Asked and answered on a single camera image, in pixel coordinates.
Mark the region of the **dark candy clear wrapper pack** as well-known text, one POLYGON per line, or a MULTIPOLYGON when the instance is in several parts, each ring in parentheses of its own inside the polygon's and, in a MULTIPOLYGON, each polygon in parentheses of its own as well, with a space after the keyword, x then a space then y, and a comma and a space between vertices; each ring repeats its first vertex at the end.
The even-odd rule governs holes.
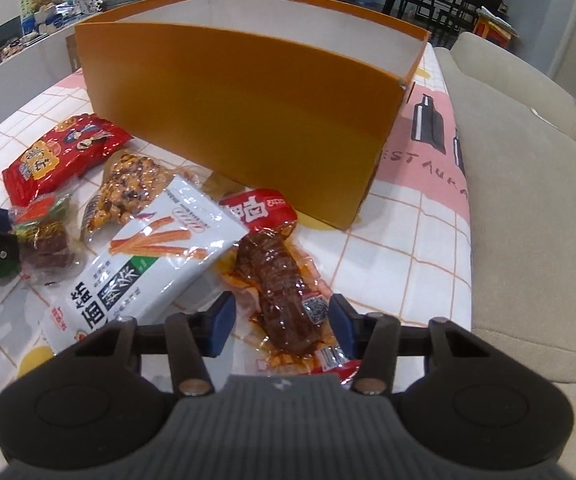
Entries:
POLYGON ((86 255, 75 236, 76 203, 72 195, 72 191, 48 193, 11 209, 11 232, 18 240, 23 280, 50 286, 81 272, 86 255))

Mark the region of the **white breadstick snack bag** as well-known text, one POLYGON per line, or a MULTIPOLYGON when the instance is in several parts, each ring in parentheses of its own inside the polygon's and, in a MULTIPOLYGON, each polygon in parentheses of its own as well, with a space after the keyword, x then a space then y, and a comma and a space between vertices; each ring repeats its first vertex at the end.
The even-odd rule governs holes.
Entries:
POLYGON ((48 309, 49 347, 61 352, 117 318, 154 321, 247 233, 231 212, 173 177, 48 309))

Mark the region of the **red duck meat vacuum pack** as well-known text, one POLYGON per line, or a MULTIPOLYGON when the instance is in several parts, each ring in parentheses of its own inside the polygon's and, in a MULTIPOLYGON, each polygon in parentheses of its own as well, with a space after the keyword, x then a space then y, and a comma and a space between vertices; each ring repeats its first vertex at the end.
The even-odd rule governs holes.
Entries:
POLYGON ((331 290, 291 239, 298 215, 277 191, 258 188, 220 200, 248 229, 216 268, 237 301, 234 337, 241 373, 333 374, 346 384, 360 362, 346 356, 328 320, 331 290))

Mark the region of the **green sausage stick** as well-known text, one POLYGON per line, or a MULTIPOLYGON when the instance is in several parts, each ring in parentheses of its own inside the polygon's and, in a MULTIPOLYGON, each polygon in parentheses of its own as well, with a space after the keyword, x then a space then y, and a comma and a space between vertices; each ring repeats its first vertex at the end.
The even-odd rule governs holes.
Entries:
POLYGON ((0 255, 0 280, 8 278, 9 275, 15 274, 19 270, 19 259, 12 258, 11 255, 7 255, 3 258, 0 255))

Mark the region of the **red peanut snack bag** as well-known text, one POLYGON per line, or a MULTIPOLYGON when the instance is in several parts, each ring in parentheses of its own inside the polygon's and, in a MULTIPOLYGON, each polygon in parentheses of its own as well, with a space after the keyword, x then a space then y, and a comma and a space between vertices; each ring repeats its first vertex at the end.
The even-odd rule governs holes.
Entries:
POLYGON ((102 164, 133 137, 96 114, 71 116, 36 140, 2 172, 12 206, 28 206, 102 164))

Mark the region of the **clear mixed nuts pack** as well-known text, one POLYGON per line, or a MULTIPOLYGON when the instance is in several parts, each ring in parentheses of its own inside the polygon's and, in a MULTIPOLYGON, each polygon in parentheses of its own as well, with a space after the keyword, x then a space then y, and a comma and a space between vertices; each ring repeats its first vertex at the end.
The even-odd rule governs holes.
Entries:
POLYGON ((197 166, 173 166, 160 158, 120 150, 110 156, 97 192, 87 202, 80 239, 89 245, 108 226, 124 226, 136 218, 175 176, 200 186, 206 176, 197 166))

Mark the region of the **beige sofa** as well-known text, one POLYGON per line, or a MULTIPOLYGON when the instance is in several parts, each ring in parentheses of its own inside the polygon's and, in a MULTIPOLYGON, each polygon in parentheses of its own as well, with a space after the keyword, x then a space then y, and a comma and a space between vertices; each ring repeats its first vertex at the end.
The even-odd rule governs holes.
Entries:
POLYGON ((568 396, 559 463, 576 478, 576 99, 470 32, 436 55, 469 192, 472 329, 568 396))

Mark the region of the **orange cardboard box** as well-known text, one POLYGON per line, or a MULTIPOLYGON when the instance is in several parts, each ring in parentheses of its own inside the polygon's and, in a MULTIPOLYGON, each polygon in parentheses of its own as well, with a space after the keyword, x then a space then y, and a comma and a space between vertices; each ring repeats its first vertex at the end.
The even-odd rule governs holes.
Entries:
POLYGON ((143 0, 75 29, 97 114, 339 230, 428 38, 337 0, 143 0))

